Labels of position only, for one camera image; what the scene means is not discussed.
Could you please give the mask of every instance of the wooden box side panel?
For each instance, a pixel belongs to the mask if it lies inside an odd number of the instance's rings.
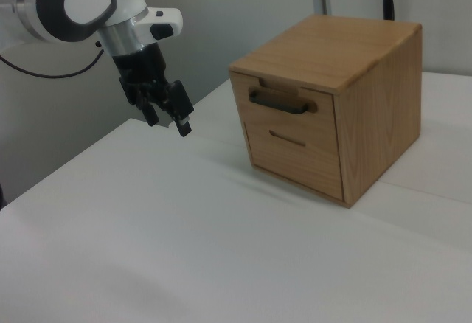
[[[344,201],[353,205],[418,138],[422,31],[335,96]]]

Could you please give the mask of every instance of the wooden drawer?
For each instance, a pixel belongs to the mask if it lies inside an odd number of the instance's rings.
[[[230,75],[252,164],[342,201],[333,96]]]

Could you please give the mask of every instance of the black button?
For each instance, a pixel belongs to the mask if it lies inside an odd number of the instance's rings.
[[[154,39],[160,41],[161,39],[172,37],[174,29],[168,23],[157,23],[151,26],[150,34],[153,35]]]

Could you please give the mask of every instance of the wooden box top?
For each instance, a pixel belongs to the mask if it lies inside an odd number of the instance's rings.
[[[229,69],[340,94],[421,29],[416,23],[312,15]]]

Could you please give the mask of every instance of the wood grain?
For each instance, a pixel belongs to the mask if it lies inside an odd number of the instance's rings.
[[[421,72],[420,24],[305,19],[230,66],[253,166],[351,207],[420,135]]]
[[[419,29],[406,22],[312,15],[230,70],[340,94]]]
[[[249,101],[249,92],[262,88],[257,78],[230,77],[252,164],[342,200],[333,96],[301,88],[297,97],[315,103],[317,111],[289,114]]]
[[[420,135],[422,33],[335,96],[344,200],[354,204]]]

